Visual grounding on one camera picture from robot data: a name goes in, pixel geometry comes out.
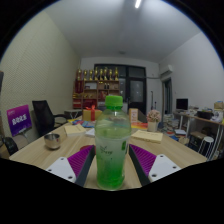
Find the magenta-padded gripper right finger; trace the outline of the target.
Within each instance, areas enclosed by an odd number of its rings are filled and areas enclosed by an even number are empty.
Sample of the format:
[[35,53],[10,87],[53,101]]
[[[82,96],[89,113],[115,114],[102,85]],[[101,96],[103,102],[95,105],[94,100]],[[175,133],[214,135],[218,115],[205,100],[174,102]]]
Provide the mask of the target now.
[[142,186],[180,170],[180,167],[164,154],[154,155],[133,144],[129,145],[129,155]]

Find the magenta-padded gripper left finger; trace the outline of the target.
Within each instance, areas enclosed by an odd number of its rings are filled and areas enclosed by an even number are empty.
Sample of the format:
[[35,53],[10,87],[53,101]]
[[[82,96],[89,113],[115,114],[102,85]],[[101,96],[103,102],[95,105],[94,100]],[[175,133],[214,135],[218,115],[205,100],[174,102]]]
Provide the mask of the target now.
[[95,146],[87,145],[69,158],[58,158],[47,171],[83,187],[94,156]]

